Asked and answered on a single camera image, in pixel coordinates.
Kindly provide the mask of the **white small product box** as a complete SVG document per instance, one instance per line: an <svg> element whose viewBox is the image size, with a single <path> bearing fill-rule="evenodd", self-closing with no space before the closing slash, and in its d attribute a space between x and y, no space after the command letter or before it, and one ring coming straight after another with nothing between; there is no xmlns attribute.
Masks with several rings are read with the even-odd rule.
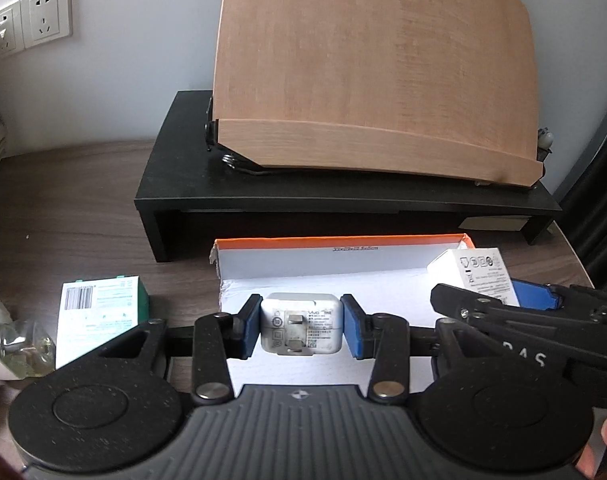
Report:
<svg viewBox="0 0 607 480"><path fill-rule="evenodd" d="M497 248L448 249L431 261L427 273L433 284L478 292L519 307L515 288Z"/></svg>

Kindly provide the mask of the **white cube USB charger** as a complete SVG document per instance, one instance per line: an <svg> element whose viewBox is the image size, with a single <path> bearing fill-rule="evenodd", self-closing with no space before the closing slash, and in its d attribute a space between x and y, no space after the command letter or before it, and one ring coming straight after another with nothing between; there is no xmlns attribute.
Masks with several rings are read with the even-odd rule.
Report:
<svg viewBox="0 0 607 480"><path fill-rule="evenodd" d="M335 354L343 346L343 305L328 294L274 292L261 302L261 344L279 356Z"/></svg>

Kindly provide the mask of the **teal product box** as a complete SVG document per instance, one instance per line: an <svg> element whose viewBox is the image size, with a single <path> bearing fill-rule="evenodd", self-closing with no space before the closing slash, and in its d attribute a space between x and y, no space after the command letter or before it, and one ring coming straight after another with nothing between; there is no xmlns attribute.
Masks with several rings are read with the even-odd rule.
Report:
<svg viewBox="0 0 607 480"><path fill-rule="evenodd" d="M64 367L147 318L149 296L139 276L64 283L55 367Z"/></svg>

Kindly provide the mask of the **white mosquito plug with bottle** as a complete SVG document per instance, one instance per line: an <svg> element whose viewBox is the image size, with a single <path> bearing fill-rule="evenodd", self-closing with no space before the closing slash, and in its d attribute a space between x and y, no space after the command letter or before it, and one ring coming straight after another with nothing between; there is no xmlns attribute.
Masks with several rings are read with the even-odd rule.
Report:
<svg viewBox="0 0 607 480"><path fill-rule="evenodd" d="M14 321L0 301L0 380L39 378L55 369L56 344L34 321Z"/></svg>

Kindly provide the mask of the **black monitor riser shelf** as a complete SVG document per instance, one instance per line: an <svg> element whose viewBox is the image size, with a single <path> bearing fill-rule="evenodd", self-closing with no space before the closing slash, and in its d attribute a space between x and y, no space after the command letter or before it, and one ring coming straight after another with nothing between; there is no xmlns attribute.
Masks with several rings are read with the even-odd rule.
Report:
<svg viewBox="0 0 607 480"><path fill-rule="evenodd" d="M208 146L211 100L209 90L177 92L140 179L134 205L159 262L216 238L441 234L468 218L523 218L534 243L561 214L541 183L252 168Z"/></svg>

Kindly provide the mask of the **wooden book stand board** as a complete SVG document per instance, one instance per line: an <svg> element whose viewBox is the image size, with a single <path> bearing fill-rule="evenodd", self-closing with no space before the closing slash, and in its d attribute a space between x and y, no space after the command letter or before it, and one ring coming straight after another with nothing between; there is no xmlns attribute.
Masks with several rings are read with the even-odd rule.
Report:
<svg viewBox="0 0 607 480"><path fill-rule="evenodd" d="M222 0L208 140L265 167L532 186L520 0Z"/></svg>

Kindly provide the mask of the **white wall socket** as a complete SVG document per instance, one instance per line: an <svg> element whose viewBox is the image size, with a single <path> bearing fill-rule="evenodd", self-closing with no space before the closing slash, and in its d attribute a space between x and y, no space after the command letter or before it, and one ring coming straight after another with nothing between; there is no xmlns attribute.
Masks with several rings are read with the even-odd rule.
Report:
<svg viewBox="0 0 607 480"><path fill-rule="evenodd" d="M26 49L72 35L71 0L20 0Z"/></svg>
<svg viewBox="0 0 607 480"><path fill-rule="evenodd" d="M20 2L0 9L0 60L24 50Z"/></svg>

